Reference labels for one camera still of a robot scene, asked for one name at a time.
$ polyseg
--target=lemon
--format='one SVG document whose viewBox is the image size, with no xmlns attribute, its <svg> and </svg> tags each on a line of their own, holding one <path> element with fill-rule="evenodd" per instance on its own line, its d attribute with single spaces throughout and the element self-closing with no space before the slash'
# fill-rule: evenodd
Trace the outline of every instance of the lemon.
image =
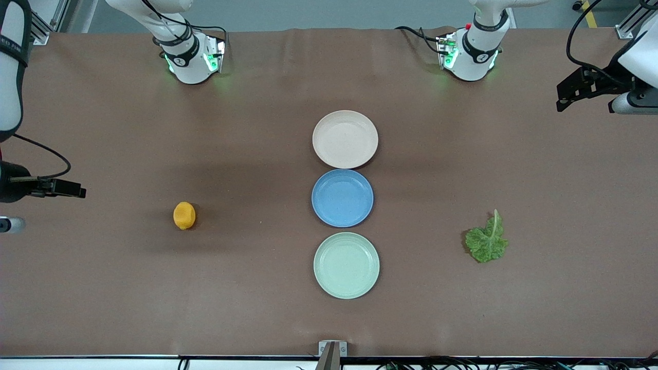
<svg viewBox="0 0 658 370">
<path fill-rule="evenodd" d="M 180 202 L 174 209 L 174 223 L 180 230 L 187 230 L 194 225 L 196 220 L 196 212 L 192 204 L 186 201 Z"/>
</svg>

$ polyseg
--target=lettuce leaf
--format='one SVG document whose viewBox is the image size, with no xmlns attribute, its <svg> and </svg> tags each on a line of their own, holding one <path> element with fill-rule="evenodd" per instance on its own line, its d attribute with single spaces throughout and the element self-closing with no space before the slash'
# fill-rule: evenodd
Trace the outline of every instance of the lettuce leaf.
<svg viewBox="0 0 658 370">
<path fill-rule="evenodd" d="M 485 228 L 476 227 L 466 233 L 466 246 L 478 262 L 489 262 L 505 254 L 509 242 L 503 239 L 503 218 L 494 209 Z"/>
</svg>

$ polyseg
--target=blue plate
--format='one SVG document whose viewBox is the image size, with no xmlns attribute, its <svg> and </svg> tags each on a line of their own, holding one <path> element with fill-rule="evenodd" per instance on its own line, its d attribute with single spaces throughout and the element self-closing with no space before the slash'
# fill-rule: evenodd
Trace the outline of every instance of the blue plate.
<svg viewBox="0 0 658 370">
<path fill-rule="evenodd" d="M 351 227 L 372 211 L 374 194 L 368 180 L 352 170 L 332 170 L 313 186 L 313 210 L 320 220 L 335 227 Z"/>
</svg>

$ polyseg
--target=light green plate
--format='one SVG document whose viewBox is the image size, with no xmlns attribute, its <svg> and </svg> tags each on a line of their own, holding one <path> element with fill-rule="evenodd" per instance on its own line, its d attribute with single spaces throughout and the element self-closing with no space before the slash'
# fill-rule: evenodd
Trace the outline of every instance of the light green plate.
<svg viewBox="0 0 658 370">
<path fill-rule="evenodd" d="M 313 271 L 325 292 L 351 300 L 374 286 L 379 277 L 379 255 L 363 236 L 339 232 L 320 244 L 315 252 Z"/>
</svg>

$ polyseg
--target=plate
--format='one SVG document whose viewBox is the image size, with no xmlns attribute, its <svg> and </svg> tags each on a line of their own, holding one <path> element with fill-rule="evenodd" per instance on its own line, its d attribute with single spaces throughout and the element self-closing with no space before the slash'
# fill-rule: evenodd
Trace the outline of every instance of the plate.
<svg viewBox="0 0 658 370">
<path fill-rule="evenodd" d="M 311 204 L 320 220 L 334 227 L 352 227 L 372 211 L 374 194 L 368 180 L 353 170 L 331 170 L 313 186 Z"/>
<path fill-rule="evenodd" d="M 330 295 L 351 300 L 366 294 L 379 277 L 379 255 L 368 239 L 339 232 L 325 239 L 315 252 L 313 272 Z"/>
<path fill-rule="evenodd" d="M 326 164 L 337 169 L 364 165 L 377 151 L 379 136 L 368 117 L 355 111 L 324 116 L 313 130 L 313 149 Z"/>
</svg>

